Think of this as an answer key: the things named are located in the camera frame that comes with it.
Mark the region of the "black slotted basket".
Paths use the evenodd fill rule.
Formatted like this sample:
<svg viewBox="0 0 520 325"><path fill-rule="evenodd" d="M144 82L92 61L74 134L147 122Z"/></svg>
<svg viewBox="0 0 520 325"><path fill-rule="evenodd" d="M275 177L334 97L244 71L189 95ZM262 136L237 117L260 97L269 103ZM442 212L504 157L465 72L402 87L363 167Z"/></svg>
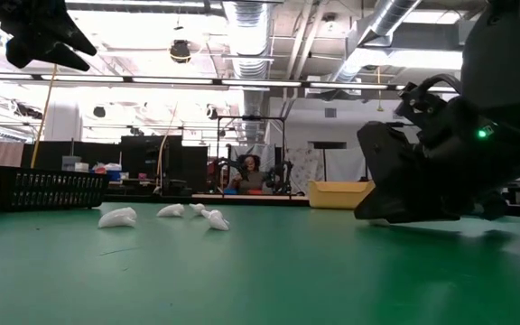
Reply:
<svg viewBox="0 0 520 325"><path fill-rule="evenodd" d="M92 209L108 184L105 174L0 166L0 211Z"/></svg>

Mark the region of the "black round ceiling fixture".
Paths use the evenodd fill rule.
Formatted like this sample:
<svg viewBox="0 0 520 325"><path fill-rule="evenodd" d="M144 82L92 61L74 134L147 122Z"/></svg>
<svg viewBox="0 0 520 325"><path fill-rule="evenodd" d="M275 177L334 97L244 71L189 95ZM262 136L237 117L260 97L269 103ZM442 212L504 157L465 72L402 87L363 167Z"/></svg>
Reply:
<svg viewBox="0 0 520 325"><path fill-rule="evenodd" d="M169 49L169 55L176 63L189 63L191 60L189 42L187 40L174 40Z"/></svg>

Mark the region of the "LED light bar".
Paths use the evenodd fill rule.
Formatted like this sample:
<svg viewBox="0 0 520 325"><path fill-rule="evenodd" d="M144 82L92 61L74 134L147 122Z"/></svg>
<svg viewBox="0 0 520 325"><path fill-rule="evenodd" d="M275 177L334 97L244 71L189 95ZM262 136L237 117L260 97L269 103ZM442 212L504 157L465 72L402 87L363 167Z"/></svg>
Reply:
<svg viewBox="0 0 520 325"><path fill-rule="evenodd" d="M205 79L205 78L167 78L167 77L138 77L138 76L104 76L104 75L56 75L4 73L0 72L0 81L17 83L42 83L52 79L62 84L76 86L98 86L125 88L143 87L184 87L184 88L315 88L338 90L377 90L400 91L405 85L378 84L378 83L338 83L307 80L274 80L274 79Z"/></svg>

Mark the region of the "white column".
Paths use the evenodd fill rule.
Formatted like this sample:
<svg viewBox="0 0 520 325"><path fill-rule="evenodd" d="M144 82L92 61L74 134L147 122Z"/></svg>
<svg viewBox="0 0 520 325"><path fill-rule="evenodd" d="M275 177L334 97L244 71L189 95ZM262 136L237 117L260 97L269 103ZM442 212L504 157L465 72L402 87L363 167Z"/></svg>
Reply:
<svg viewBox="0 0 520 325"><path fill-rule="evenodd" d="M80 141L83 118L79 103L73 99L55 98L51 101L44 122L45 141Z"/></svg>

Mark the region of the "black frame stand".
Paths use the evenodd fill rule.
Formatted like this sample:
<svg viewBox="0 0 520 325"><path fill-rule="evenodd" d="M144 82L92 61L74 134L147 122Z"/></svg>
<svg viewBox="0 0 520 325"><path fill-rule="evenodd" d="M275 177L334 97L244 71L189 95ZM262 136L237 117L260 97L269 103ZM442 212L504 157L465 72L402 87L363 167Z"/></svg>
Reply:
<svg viewBox="0 0 520 325"><path fill-rule="evenodd" d="M282 125L282 141L283 146L281 147L281 160L279 163L276 163L273 167L271 167L265 176L265 187L272 190L273 194L279 195L292 195L292 185L291 185L291 173L293 169L293 164L290 161L285 159L285 151L286 151L286 139L285 139L285 120L283 117L266 117L266 116L240 116L239 119L242 119L245 122L257 122L257 121L279 121ZM239 166L237 160L233 161L229 158L217 158L214 161L214 168L216 179L214 180L214 185L217 185L220 182L221 171L224 167L228 167L236 169L244 178L246 177L245 171Z"/></svg>

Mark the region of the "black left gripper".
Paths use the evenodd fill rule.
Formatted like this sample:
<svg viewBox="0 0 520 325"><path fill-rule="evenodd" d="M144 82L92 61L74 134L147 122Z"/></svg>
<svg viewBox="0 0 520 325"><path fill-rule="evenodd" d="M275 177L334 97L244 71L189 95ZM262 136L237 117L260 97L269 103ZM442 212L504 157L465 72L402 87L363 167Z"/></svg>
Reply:
<svg viewBox="0 0 520 325"><path fill-rule="evenodd" d="M88 71L89 65L64 43L90 56L98 52L67 16L65 0L0 0L0 29L11 35L5 56L20 69L41 60Z"/></svg>

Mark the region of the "yellow plastic tub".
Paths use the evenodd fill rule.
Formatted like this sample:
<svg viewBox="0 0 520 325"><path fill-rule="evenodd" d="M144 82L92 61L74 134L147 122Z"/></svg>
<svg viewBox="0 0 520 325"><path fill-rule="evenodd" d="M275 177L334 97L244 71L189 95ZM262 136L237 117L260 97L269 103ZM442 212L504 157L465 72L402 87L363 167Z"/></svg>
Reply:
<svg viewBox="0 0 520 325"><path fill-rule="evenodd" d="M372 181L310 181L309 203L313 209L354 209L375 187Z"/></svg>

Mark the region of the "grey storage box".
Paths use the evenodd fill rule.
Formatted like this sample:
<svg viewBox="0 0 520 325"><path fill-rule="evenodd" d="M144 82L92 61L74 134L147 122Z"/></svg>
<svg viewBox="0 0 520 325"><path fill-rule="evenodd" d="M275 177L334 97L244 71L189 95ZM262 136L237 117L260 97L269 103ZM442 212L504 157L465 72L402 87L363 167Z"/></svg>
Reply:
<svg viewBox="0 0 520 325"><path fill-rule="evenodd" d="M76 164L81 162L79 156L62 156L61 157L61 169L63 171L74 172L76 170Z"/></svg>

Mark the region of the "person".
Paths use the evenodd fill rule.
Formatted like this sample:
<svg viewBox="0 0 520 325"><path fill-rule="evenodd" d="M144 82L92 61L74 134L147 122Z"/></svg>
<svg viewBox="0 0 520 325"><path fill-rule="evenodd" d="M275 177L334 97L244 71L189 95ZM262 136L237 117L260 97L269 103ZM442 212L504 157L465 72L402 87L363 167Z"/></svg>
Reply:
<svg viewBox="0 0 520 325"><path fill-rule="evenodd" d="M235 190L237 194L260 194L265 192L265 176L261 172L260 157L253 154L239 155L237 158L239 166L245 171L244 178L239 172L230 180L228 188Z"/></svg>

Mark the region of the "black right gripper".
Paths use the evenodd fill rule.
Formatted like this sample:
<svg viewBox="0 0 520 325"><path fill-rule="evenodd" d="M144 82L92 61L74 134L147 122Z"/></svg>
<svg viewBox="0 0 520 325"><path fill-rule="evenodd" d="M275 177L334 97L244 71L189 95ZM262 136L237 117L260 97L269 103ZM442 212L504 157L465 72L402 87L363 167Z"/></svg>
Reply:
<svg viewBox="0 0 520 325"><path fill-rule="evenodd" d="M358 220L389 224L457 221L461 197L428 181L422 152L406 135L382 122L368 122L357 131L374 189L354 208Z"/></svg>

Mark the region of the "black partition wall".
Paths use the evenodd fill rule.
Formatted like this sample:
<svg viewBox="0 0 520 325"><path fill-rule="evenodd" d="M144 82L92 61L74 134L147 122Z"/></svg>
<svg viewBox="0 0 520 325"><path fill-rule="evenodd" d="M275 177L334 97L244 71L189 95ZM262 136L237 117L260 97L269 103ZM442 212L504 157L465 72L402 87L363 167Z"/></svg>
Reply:
<svg viewBox="0 0 520 325"><path fill-rule="evenodd" d="M208 148L187 146L181 137L171 135L161 144L161 136L124 136L120 144L88 142L40 143L35 166L44 170L59 170L65 156L79 157L91 168L103 163L121 166L119 174L108 185L113 195L150 195L155 188L157 163L162 164L166 195L187 195L207 189Z"/></svg>

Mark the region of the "silver ventilation duct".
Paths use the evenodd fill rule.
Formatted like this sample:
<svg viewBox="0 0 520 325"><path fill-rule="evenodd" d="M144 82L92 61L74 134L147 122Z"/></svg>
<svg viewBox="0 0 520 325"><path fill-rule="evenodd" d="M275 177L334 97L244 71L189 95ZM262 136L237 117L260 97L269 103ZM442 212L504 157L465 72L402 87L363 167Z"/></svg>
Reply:
<svg viewBox="0 0 520 325"><path fill-rule="evenodd" d="M261 2L223 1L227 21L229 48L236 79L267 79L269 62L269 32L272 6ZM265 93L261 90L243 91L242 116L261 116ZM264 140L264 127L245 122L245 139L248 144Z"/></svg>
<svg viewBox="0 0 520 325"><path fill-rule="evenodd" d="M394 32L423 0L378 0L373 12L356 20L345 40L345 59L329 82L349 83L366 66L385 64Z"/></svg>

